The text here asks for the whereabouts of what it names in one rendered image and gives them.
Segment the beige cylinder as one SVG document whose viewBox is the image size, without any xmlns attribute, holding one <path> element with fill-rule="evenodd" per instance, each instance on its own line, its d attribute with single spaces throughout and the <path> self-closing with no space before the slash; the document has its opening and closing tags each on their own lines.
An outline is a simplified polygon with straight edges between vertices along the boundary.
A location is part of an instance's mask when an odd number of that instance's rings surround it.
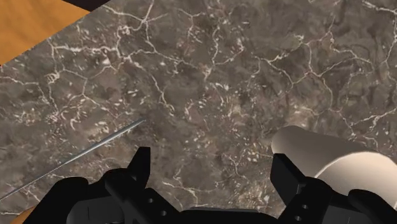
<svg viewBox="0 0 397 224">
<path fill-rule="evenodd" d="M 294 125 L 275 133 L 271 149 L 285 154 L 305 176 L 323 180 L 342 195 L 368 190 L 397 210 L 397 162 L 373 149 Z"/>
</svg>

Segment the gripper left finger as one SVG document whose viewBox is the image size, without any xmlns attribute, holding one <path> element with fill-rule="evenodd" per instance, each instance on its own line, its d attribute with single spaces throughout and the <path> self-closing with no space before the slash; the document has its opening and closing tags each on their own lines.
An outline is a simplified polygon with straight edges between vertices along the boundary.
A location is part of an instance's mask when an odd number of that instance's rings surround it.
<svg viewBox="0 0 397 224">
<path fill-rule="evenodd" d="M 23 224 L 180 224 L 180 213 L 146 186 L 151 151 L 140 147 L 128 167 L 111 169 L 100 180 L 57 181 Z"/>
</svg>

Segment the thin grey metal rod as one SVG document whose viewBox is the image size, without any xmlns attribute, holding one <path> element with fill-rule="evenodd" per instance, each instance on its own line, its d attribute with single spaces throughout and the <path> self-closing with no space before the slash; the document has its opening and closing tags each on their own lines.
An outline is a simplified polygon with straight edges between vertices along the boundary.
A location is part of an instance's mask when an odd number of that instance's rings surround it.
<svg viewBox="0 0 397 224">
<path fill-rule="evenodd" d="M 3 195 L 2 197 L 0 197 L 0 201 L 6 199 L 7 197 L 13 195 L 14 193 L 19 192 L 20 190 L 22 190 L 23 188 L 37 182 L 38 180 L 40 180 L 43 177 L 46 177 L 47 175 L 51 174 L 52 172 L 55 172 L 57 169 L 60 169 L 61 167 L 65 166 L 66 164 L 69 164 L 75 160 L 77 160 L 78 158 L 81 158 L 82 156 L 90 153 L 91 151 L 94 151 L 95 149 L 111 142 L 112 140 L 116 139 L 117 137 L 123 135 L 124 133 L 136 128 L 137 126 L 139 126 L 140 124 L 144 123 L 146 120 L 144 118 L 140 118 L 130 124 L 128 124 L 127 126 L 121 128 L 120 130 L 117 130 L 116 132 L 110 134 L 109 136 L 101 139 L 100 141 L 96 142 L 95 144 L 92 144 L 91 146 L 89 146 L 88 148 L 80 151 L 79 153 L 73 155 L 72 157 L 68 158 L 66 161 L 61 162 L 58 166 L 54 167 L 53 169 L 47 171 L 46 173 L 43 173 L 40 176 L 35 177 L 34 179 L 30 180 L 29 182 L 17 187 L 16 189 L 8 192 L 7 194 Z"/>
</svg>

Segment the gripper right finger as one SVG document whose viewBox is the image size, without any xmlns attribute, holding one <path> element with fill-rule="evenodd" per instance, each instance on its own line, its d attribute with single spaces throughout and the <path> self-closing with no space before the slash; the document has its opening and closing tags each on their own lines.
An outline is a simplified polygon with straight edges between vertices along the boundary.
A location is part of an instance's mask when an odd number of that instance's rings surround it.
<svg viewBox="0 0 397 224">
<path fill-rule="evenodd" d="M 305 176 L 283 153 L 273 156 L 270 180 L 285 204 L 280 224 L 397 224 L 397 210 L 368 190 L 336 192 Z"/>
</svg>

